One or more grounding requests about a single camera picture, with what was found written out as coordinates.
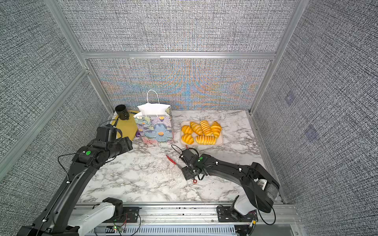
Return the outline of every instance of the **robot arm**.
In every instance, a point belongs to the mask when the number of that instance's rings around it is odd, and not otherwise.
[[[22,226],[18,236],[70,235],[66,232],[68,220],[89,180],[108,159],[133,149],[128,137],[116,139],[117,132],[121,133],[111,125],[97,128],[96,138],[87,146],[79,148],[73,157],[68,179],[65,178],[33,225]]]
[[[250,166],[231,164],[207,154],[199,156],[195,149],[197,154],[190,149],[193,148],[185,149],[180,155],[180,159],[187,164],[181,169],[186,180],[194,179],[196,176],[201,180],[200,174],[227,179],[243,187],[254,207],[266,213],[271,211],[280,185],[262,165],[256,162]]]

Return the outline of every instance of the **bread roll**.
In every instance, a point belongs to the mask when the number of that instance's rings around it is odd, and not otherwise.
[[[218,138],[220,132],[222,131],[222,127],[218,122],[214,121],[214,123],[211,125],[211,130],[213,131],[214,137]]]
[[[217,141],[217,138],[213,136],[200,135],[195,137],[195,141],[198,144],[214,145]]]
[[[193,144],[194,143],[194,139],[193,139],[191,134],[184,134],[181,138],[187,144]]]
[[[182,132],[184,134],[192,134],[193,133],[193,130],[190,126],[188,125],[184,125],[182,128],[181,128]]]
[[[190,127],[193,129],[193,131],[198,135],[203,135],[202,128],[199,124],[195,122],[190,122]]]
[[[211,136],[212,130],[210,128],[209,122],[207,120],[202,120],[200,124],[201,124],[203,135]]]

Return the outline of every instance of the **white paper handle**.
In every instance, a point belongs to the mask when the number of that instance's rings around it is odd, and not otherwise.
[[[159,95],[158,95],[158,93],[157,93],[155,90],[152,90],[152,89],[150,89],[150,90],[147,92],[147,103],[149,103],[149,102],[148,102],[148,93],[149,93],[150,91],[154,91],[154,92],[156,93],[156,96],[158,96],[158,102],[159,102],[159,104],[160,104],[160,100],[159,100]]]

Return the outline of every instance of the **yellow mat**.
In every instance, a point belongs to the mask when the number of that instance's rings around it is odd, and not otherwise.
[[[122,137],[128,137],[130,140],[133,140],[135,137],[135,133],[138,130],[138,127],[136,126],[134,114],[129,113],[130,118],[128,120],[121,120],[118,118],[118,115],[114,118],[117,121],[113,121],[111,124],[114,125],[116,123],[116,128],[120,129],[122,131]]]

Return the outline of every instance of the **white marble surface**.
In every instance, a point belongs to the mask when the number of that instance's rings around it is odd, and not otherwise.
[[[234,164],[258,162],[264,166],[245,111],[172,111],[174,141],[182,149],[180,124],[185,120],[217,120],[223,128],[224,143],[194,147],[200,154]],[[101,167],[79,202],[100,202],[107,197],[124,202],[232,201],[244,193],[237,184],[215,176],[205,176],[197,184],[185,181],[181,170],[166,157],[168,154],[178,165],[184,166],[168,144],[145,145],[140,138],[135,138],[133,148]]]

